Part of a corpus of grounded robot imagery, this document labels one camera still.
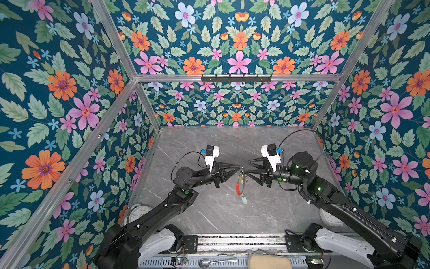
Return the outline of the large keyring with red grip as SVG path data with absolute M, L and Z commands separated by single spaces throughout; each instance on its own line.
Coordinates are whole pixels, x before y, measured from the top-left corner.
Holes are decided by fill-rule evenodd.
M 238 197 L 245 196 L 245 185 L 246 185 L 246 175 L 243 170 L 239 172 L 239 176 L 236 182 L 236 194 Z

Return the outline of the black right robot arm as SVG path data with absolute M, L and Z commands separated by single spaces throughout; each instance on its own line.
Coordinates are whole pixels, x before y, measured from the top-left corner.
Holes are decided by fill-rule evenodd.
M 361 240 L 338 235 L 318 224 L 302 234 L 304 249 L 337 252 L 371 269 L 412 269 L 421 255 L 422 241 L 407 237 L 382 224 L 350 201 L 335 185 L 317 176 L 318 162 L 306 151 L 298 152 L 287 164 L 280 154 L 249 160 L 253 170 L 246 175 L 258 184 L 274 180 L 295 185 L 308 204 L 324 210 L 356 232 Z

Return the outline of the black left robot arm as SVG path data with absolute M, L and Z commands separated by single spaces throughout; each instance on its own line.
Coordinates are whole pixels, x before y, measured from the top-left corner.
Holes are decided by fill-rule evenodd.
M 179 168 L 173 179 L 174 188 L 159 205 L 123 227 L 118 224 L 110 227 L 93 259 L 95 266 L 99 269 L 138 268 L 145 260 L 141 251 L 143 245 L 197 199 L 198 192 L 194 187 L 213 183 L 218 188 L 240 168 L 239 165 L 223 162 L 215 162 L 211 169 Z

